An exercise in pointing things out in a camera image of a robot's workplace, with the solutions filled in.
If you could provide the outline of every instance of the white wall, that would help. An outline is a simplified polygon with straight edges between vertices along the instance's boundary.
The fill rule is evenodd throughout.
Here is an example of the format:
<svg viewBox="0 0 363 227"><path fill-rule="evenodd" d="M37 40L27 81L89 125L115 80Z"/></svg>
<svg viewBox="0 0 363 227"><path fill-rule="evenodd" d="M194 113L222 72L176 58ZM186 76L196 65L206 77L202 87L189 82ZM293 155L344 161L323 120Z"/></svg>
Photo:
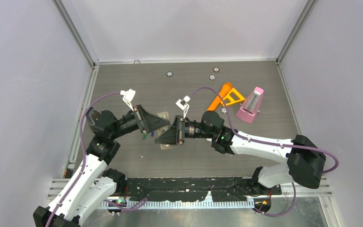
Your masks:
<svg viewBox="0 0 363 227"><path fill-rule="evenodd" d="M276 59L307 0L71 1L99 61Z"/></svg>
<svg viewBox="0 0 363 227"><path fill-rule="evenodd" d="M363 0L319 0L282 66L303 133L340 159L340 221L363 226Z"/></svg>
<svg viewBox="0 0 363 227"><path fill-rule="evenodd" d="M0 227L35 226L90 73L51 0L0 0Z"/></svg>

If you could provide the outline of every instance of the yellow triangular object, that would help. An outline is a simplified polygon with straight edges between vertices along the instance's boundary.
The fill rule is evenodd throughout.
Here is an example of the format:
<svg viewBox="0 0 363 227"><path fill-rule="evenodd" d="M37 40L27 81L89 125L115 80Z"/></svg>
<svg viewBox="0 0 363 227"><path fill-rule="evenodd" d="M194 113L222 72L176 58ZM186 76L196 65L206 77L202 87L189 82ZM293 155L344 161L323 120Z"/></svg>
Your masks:
<svg viewBox="0 0 363 227"><path fill-rule="evenodd" d="M231 93L233 93L236 97L238 97L238 99L234 100L230 96ZM232 90L230 90L229 93L227 93L227 95L223 98L223 100L226 102L226 105L229 106L229 105L233 105L233 104L242 102L245 100L245 98L235 88L232 88Z"/></svg>

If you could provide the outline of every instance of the clear plastic object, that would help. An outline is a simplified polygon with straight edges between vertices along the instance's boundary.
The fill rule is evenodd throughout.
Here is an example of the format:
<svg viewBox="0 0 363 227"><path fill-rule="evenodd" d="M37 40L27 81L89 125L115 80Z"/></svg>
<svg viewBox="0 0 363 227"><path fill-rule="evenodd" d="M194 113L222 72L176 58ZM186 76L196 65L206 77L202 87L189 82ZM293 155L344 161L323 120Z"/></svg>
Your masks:
<svg viewBox="0 0 363 227"><path fill-rule="evenodd" d="M169 120L169 113L168 112L160 112L160 113L156 113L156 115L158 117L162 117L164 119ZM160 136L162 133L164 133L166 130L168 130L170 127L170 125L164 126L160 129L158 129L158 136ZM169 144L160 144L161 150L168 150L171 149L172 147L174 147L173 145L169 145Z"/></svg>

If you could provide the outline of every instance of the gray wooden table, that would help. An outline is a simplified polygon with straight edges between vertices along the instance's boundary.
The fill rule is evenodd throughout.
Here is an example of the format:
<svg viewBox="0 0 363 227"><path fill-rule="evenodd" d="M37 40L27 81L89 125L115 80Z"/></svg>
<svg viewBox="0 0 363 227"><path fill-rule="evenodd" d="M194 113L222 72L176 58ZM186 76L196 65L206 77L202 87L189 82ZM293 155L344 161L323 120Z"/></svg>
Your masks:
<svg viewBox="0 0 363 227"><path fill-rule="evenodd" d="M220 71L213 72L214 67L218 67ZM173 76L166 76L169 71ZM216 79L209 80L210 75L215 75ZM238 104L230 107L236 129L270 138L295 137L297 128L273 61L101 65L92 100L113 91L132 88L137 91L133 105L142 104L153 114L167 111L172 123L176 114L182 114L181 109L175 105L179 98L190 95L201 86L219 90L225 82L231 82L245 97L255 87L264 89L261 112L253 124L245 123L235 116L240 107ZM214 98L215 94L209 90L199 91L189 102L188 118L200 121ZM106 98L95 108L110 110L118 118L128 111L120 96ZM216 111L226 119L220 109L219 106ZM86 144L92 136L91 131L86 128ZM209 177L251 176L258 166L276 164L259 157L222 155L205 140L186 139L182 146L161 150L154 143L155 137L148 135L143 140L143 135L135 131L118 138L121 148L109 167L118 169L127 177Z"/></svg>

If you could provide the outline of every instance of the white connector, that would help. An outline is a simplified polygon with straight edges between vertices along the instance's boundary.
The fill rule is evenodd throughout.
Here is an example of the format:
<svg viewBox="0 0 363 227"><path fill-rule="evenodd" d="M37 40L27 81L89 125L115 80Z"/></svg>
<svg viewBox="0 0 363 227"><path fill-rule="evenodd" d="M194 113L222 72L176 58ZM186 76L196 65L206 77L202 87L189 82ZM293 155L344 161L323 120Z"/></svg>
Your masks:
<svg viewBox="0 0 363 227"><path fill-rule="evenodd" d="M189 96L185 96L184 98L183 98L183 100L181 100L181 99L179 99L179 100L177 100L177 102L176 102L176 105L178 106L178 107L180 107L180 109L181 110L183 110L183 118L185 118L186 117L186 115L187 115L187 111L189 110L189 108L190 108L190 105L188 105L187 103L190 101L190 97Z"/></svg>
<svg viewBox="0 0 363 227"><path fill-rule="evenodd" d="M133 89L129 89L128 91L120 91L120 94L123 96L122 100L126 103L128 107L132 111L134 111L133 106L131 105L131 101L133 100L134 96L136 95L136 91Z"/></svg>

